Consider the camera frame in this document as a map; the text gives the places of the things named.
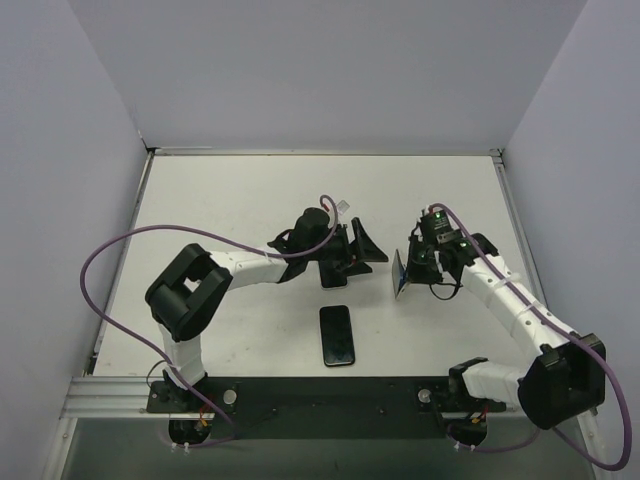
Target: wall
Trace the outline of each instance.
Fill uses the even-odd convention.
[[[70,0],[151,146],[486,152],[585,0]]]
[[[64,0],[3,6],[0,111],[0,477],[32,479],[98,325],[80,266],[126,228],[146,152]]]
[[[640,2],[590,0],[506,149],[551,307],[596,332],[640,427]],[[620,415],[599,423],[611,460]],[[640,476],[638,447],[624,478]]]

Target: robotic arm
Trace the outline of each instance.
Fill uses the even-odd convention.
[[[353,241],[348,240],[347,226],[337,225],[322,248],[295,258],[281,258],[283,254],[312,250],[331,233],[329,220],[319,208],[306,209],[294,228],[261,249],[274,256],[247,251],[207,252],[198,244],[187,245],[149,287],[145,300],[162,332],[164,351],[189,384],[198,388],[198,382],[206,377],[200,334],[228,291],[258,283],[288,282],[303,273],[310,261],[320,264],[323,285],[346,285],[347,277],[372,272],[365,262],[388,261],[358,218],[351,221]],[[165,368],[164,376],[177,396],[189,397],[170,368]]]
[[[479,233],[471,237],[483,257],[460,228],[451,227],[444,209],[423,210],[409,237],[406,268],[396,251],[396,297],[411,283],[437,285],[443,282],[443,273],[450,274],[455,282],[454,295],[464,286],[483,302],[531,366],[522,371],[486,358],[471,359],[450,369],[452,393],[521,407],[541,429],[552,428],[600,405],[605,393],[602,368],[584,350],[541,322],[532,309],[535,307],[547,322],[579,338],[604,359],[602,342],[593,334],[580,337],[558,320],[519,282],[519,276],[512,273],[487,238]]]

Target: black smartphone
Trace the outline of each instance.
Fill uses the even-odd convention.
[[[351,333],[351,317],[346,305],[320,309],[320,335],[324,364],[327,367],[355,363],[356,352]]]

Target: purple cable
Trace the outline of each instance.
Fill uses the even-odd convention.
[[[182,376],[182,374],[180,372],[178,372],[178,370],[176,370],[176,368],[171,365],[171,359],[169,358],[169,356],[160,347],[158,347],[153,342],[147,340],[142,335],[139,335],[136,332],[134,332],[133,330],[125,327],[123,324],[121,324],[120,322],[118,322],[117,320],[113,319],[112,317],[107,315],[105,312],[103,312],[102,309],[95,304],[95,302],[91,299],[91,296],[89,295],[89,292],[87,291],[87,270],[88,270],[89,266],[91,265],[91,263],[93,262],[93,260],[95,260],[95,258],[98,255],[100,255],[100,253],[102,253],[104,250],[109,248],[114,243],[117,243],[117,242],[119,242],[121,240],[124,240],[125,238],[132,237],[132,236],[137,235],[139,233],[150,232],[150,231],[153,231],[153,230],[177,230],[177,231],[181,231],[181,232],[195,233],[196,235],[202,235],[203,237],[209,237],[209,238],[212,238],[214,240],[218,240],[220,242],[226,243],[228,245],[232,245],[232,246],[234,246],[236,248],[239,248],[241,250],[246,250],[247,252],[252,252],[252,253],[255,253],[257,255],[266,255],[266,256],[271,257],[271,258],[288,259],[288,258],[303,257],[305,255],[309,255],[310,253],[316,252],[316,251],[320,250],[322,247],[324,247],[331,240],[331,238],[333,237],[333,234],[335,233],[336,229],[338,228],[338,207],[336,206],[336,203],[333,201],[333,199],[330,196],[321,195],[320,196],[320,205],[322,205],[322,206],[324,206],[323,200],[326,200],[327,202],[329,202],[329,204],[331,204],[331,209],[333,210],[334,220],[333,220],[333,226],[331,227],[331,231],[329,232],[329,235],[327,235],[327,238],[325,238],[322,242],[320,242],[315,247],[310,248],[309,250],[305,250],[303,252],[297,252],[297,253],[270,253],[270,252],[265,252],[265,251],[259,250],[257,248],[253,248],[253,247],[249,247],[247,245],[243,245],[242,243],[234,242],[233,240],[229,240],[228,238],[222,237],[220,235],[216,235],[215,233],[206,232],[204,230],[200,230],[200,229],[197,229],[197,228],[184,227],[182,225],[149,225],[147,227],[135,228],[135,229],[133,229],[133,230],[131,230],[129,232],[123,233],[122,235],[118,235],[117,237],[114,237],[111,240],[106,241],[105,243],[100,245],[98,248],[96,248],[93,252],[91,252],[89,257],[85,260],[84,264],[82,265],[82,269],[80,270],[80,290],[82,291],[82,296],[84,297],[84,300],[87,302],[87,305],[89,305],[91,310],[93,310],[100,318],[102,318],[104,321],[110,323],[111,325],[116,327],[118,330],[121,330],[122,332],[126,333],[127,335],[135,338],[139,342],[144,343],[147,347],[149,347],[150,349],[155,351],[158,355],[160,355],[160,357],[162,357],[162,359],[165,362],[167,362],[167,365],[169,366],[169,368],[171,369],[171,371],[173,372],[175,377],[180,381],[180,383],[182,383],[182,385],[184,385],[184,387],[187,390],[189,390],[191,393],[193,393],[196,397],[198,397],[200,400],[202,400],[205,404],[209,405],[209,407],[211,407],[214,412],[216,412],[218,415],[220,415],[224,419],[225,422],[227,422],[229,425],[231,425],[231,427],[235,428],[235,425],[234,425],[233,421],[231,420],[231,418],[229,418],[229,416],[220,407],[218,407],[215,403],[213,403],[211,400],[209,400],[207,397],[205,397],[199,391],[197,391],[195,388],[193,388],[193,386],[191,384],[189,384],[189,382]],[[230,440],[233,440],[234,438],[235,438],[235,434],[232,435],[232,436],[229,436],[229,437],[224,437],[224,438],[219,438],[219,439],[215,439],[215,440],[210,440],[210,441],[204,442],[203,444],[201,444],[201,446],[217,445],[217,444],[220,444],[220,443],[224,443],[224,442],[228,442]]]
[[[473,453],[507,453],[507,452],[513,452],[514,450],[520,450],[521,448],[528,447],[533,442],[535,442],[537,440],[538,436],[540,435],[540,429],[536,428],[533,431],[533,434],[531,434],[531,436],[529,438],[527,438],[526,440],[524,440],[524,441],[522,441],[520,443],[517,443],[515,445],[509,445],[507,447],[474,447],[472,449],[470,445],[465,445],[464,443],[460,443],[455,438],[453,438],[451,436],[451,426],[452,426],[452,424],[449,424],[449,426],[447,427],[447,437],[449,437],[451,440],[456,442],[457,445],[460,445],[462,448],[464,448],[466,450],[471,450]]]
[[[474,250],[480,256],[480,258],[482,258],[482,260],[484,260],[484,262],[487,264],[491,272],[500,280],[504,280],[505,276],[502,274],[502,272],[500,272],[500,270],[498,270],[495,267],[495,265],[493,265],[493,263],[491,263],[491,261],[489,261],[485,253],[480,248],[480,245],[478,245],[478,242],[476,242],[476,239],[471,236],[471,234],[469,233],[469,230],[465,228],[465,226],[462,224],[462,222],[456,216],[456,214],[449,207],[447,207],[446,205],[443,205],[442,203],[434,203],[433,205],[429,206],[429,210],[433,210],[434,208],[440,208],[445,212],[447,212],[449,217],[451,217],[453,221],[456,222],[456,224],[458,225],[458,228],[460,228],[460,231],[464,234],[464,236],[467,237],[467,239],[473,246]],[[570,439],[567,435],[562,433],[557,428],[554,427],[553,431],[562,440],[564,440],[571,448],[573,448],[576,452],[578,452],[580,455],[582,455],[584,458],[589,460],[594,465],[602,468],[603,470],[608,470],[610,472],[616,472],[618,470],[622,470],[627,465],[627,463],[629,463],[629,458],[631,457],[631,443],[633,440],[633,434],[632,434],[632,427],[631,427],[631,415],[629,414],[629,406],[627,405],[627,400],[624,398],[624,392],[622,391],[622,386],[620,385],[620,382],[618,381],[616,374],[611,369],[609,364],[607,364],[607,362],[603,360],[603,358],[600,355],[598,355],[595,351],[593,351],[586,343],[584,343],[579,338],[576,338],[573,335],[570,335],[564,330],[562,330],[560,327],[554,324],[551,320],[547,319],[547,317],[543,315],[542,312],[538,310],[537,307],[532,306],[529,299],[518,289],[518,287],[516,287],[511,282],[507,282],[506,286],[509,287],[509,289],[514,293],[514,295],[518,297],[518,299],[522,303],[524,303],[525,306],[530,307],[533,314],[536,317],[538,317],[538,319],[542,322],[543,325],[546,325],[551,330],[556,332],[558,335],[561,335],[562,337],[566,338],[574,345],[578,346],[581,350],[585,351],[591,358],[593,358],[596,361],[596,363],[602,368],[602,370],[604,370],[604,373],[607,375],[607,377],[609,378],[609,381],[611,382],[611,386],[613,387],[613,392],[615,393],[616,399],[618,400],[618,405],[620,405],[620,414],[622,415],[622,429],[624,432],[623,434],[624,443],[622,446],[622,454],[620,455],[620,459],[613,464],[601,462],[597,458],[594,458],[593,456],[591,456],[589,452],[586,452],[582,448],[580,448],[580,446],[576,442],[574,442],[572,439]]]

